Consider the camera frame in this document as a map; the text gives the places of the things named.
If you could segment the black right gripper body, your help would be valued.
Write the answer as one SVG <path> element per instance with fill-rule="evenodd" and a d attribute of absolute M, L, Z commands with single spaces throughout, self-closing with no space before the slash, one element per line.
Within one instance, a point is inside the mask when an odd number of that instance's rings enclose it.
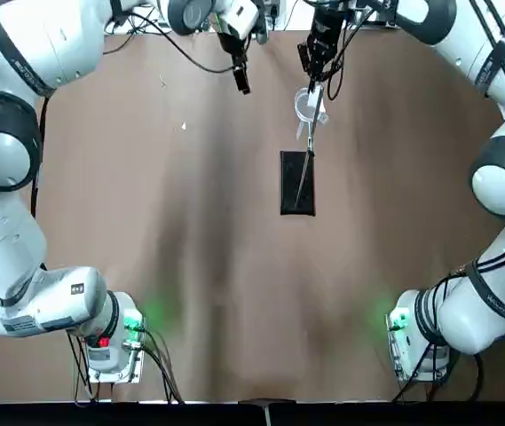
<path fill-rule="evenodd" d="M 344 16 L 344 2 L 325 2 L 315 6 L 307 37 L 311 60 L 331 60 L 336 55 Z"/>

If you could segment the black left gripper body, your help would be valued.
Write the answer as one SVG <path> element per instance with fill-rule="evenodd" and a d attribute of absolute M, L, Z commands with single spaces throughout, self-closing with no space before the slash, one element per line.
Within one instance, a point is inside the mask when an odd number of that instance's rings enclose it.
<path fill-rule="evenodd" d="M 217 33 L 217 37 L 223 51 L 231 56 L 233 66 L 243 67 L 248 60 L 246 42 L 227 33 Z"/>

